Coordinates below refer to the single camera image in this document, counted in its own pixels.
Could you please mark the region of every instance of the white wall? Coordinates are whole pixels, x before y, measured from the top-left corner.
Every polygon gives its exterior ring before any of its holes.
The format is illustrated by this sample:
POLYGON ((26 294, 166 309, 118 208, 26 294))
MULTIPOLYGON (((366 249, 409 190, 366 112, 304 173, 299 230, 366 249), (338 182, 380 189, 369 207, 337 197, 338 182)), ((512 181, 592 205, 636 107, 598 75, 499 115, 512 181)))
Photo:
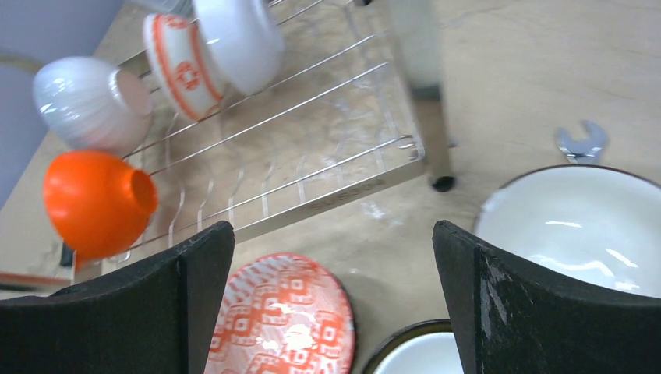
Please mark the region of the white wall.
MULTIPOLYGON (((44 62, 92 55, 123 2, 1 0, 0 49, 44 62)), ((31 88, 29 74, 0 66, 0 209, 46 133, 31 88)))

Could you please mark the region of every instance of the large white bowl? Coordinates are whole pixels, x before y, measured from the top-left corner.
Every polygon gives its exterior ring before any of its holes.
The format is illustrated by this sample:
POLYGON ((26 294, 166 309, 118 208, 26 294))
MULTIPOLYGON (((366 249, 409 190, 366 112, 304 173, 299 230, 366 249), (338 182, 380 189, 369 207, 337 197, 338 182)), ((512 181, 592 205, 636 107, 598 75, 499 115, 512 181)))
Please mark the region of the large white bowl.
POLYGON ((193 0, 216 65, 242 94, 268 86, 282 66, 285 39, 265 0, 193 0))
POLYGON ((143 41, 151 72, 180 115, 197 122, 220 109, 226 84, 215 72, 197 24, 150 14, 143 22, 143 41))
POLYGON ((131 72, 96 58, 47 64, 34 77, 33 95, 48 127, 73 149, 124 157, 149 132, 149 91, 131 72))
POLYGON ((567 165, 524 175, 482 206, 475 234, 558 273, 661 298, 661 189, 567 165))

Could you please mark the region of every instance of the wrench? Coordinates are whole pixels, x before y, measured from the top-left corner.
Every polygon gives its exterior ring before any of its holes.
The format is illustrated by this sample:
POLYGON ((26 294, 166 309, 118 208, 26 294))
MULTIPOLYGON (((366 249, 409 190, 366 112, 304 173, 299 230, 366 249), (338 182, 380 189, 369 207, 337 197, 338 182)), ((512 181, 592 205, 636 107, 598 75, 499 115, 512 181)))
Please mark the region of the wrench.
POLYGON ((599 164, 601 153, 608 144, 606 131, 592 121, 582 121, 589 137, 574 140, 567 129, 559 128, 556 136, 558 148, 572 164, 599 164))

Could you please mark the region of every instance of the dish rack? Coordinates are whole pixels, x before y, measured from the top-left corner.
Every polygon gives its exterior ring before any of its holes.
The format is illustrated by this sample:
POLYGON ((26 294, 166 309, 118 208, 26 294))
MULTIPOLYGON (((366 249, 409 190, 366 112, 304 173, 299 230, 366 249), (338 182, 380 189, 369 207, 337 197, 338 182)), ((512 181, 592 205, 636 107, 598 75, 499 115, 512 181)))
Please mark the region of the dish rack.
POLYGON ((434 188, 450 189, 438 29, 430 0, 403 3, 272 1, 288 44, 280 76, 251 97, 230 92, 200 122, 184 122, 166 105, 144 52, 122 63, 157 105, 151 134, 127 160, 150 174, 161 204, 128 252, 80 267, 74 281, 219 220, 243 242, 406 182, 426 166, 434 188), (433 74, 420 79, 425 67, 433 74))

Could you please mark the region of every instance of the marble surface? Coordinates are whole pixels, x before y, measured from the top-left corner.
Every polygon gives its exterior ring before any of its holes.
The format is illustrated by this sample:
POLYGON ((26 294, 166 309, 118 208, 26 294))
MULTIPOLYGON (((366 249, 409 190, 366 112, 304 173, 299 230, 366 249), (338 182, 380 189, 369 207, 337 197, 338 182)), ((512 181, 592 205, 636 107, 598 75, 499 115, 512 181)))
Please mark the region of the marble surface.
MULTIPOLYGON (((232 268, 274 252, 318 260, 355 300, 358 360, 395 330, 446 318, 433 260, 437 220, 470 228, 500 185, 562 164, 558 126, 580 121, 610 136, 602 164, 661 182, 661 5, 653 0, 435 0, 458 183, 439 194, 421 177, 241 243, 232 268)), ((144 12, 126 6, 97 55, 141 49, 144 12)), ((49 134, 0 211, 0 270, 35 272, 56 242, 41 202, 48 162, 65 147, 49 134)))

